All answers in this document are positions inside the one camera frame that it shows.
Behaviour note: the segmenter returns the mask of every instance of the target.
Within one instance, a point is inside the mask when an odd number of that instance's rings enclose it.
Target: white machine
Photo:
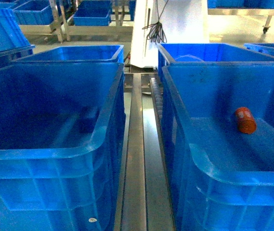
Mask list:
[[[146,39],[143,27],[158,21],[167,0],[138,0],[131,42],[131,60],[134,66],[157,67],[158,50],[154,42]],[[160,18],[167,43],[208,43],[207,0],[169,0]]]

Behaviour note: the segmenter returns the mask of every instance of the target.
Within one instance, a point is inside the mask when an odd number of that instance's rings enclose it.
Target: metal rack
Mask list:
[[[19,25],[24,34],[31,35],[57,35],[60,43],[66,39],[70,41],[71,35],[100,35],[100,36],[116,36],[121,35],[131,35],[133,27],[132,26],[122,26],[125,16],[125,5],[126,0],[113,0],[113,9],[115,10],[115,26],[73,26],[73,15],[77,10],[79,5],[78,0],[73,0],[72,6],[72,16],[66,20],[66,11],[63,5],[63,1],[59,1],[61,16],[59,16],[57,5],[55,0],[49,0],[53,22],[50,25]]]
[[[274,16],[274,9],[245,9],[245,8],[217,8],[208,9],[208,15],[250,15],[250,16],[267,16],[263,33],[266,34],[270,28],[270,22]]]

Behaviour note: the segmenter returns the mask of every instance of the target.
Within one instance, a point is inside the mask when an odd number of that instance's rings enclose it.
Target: caster wheel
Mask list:
[[[263,28],[263,33],[266,34],[267,31],[268,31],[268,27],[264,27]]]

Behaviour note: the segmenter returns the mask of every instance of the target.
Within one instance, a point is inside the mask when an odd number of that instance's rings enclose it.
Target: orange can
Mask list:
[[[253,118],[251,111],[246,107],[237,108],[235,111],[237,119],[237,128],[245,134],[252,134],[257,129],[257,123]]]

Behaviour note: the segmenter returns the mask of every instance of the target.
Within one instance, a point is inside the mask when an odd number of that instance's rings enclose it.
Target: white sticker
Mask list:
[[[90,223],[93,223],[93,222],[96,222],[96,221],[97,221],[96,218],[90,218],[90,219],[89,219],[89,222],[90,222]]]
[[[245,111],[245,115],[247,116],[247,117],[251,117],[251,114],[249,113],[249,112],[247,112],[247,111]]]
[[[244,118],[244,113],[243,113],[243,112],[239,112],[239,113],[238,113],[238,117],[239,117],[240,119]]]

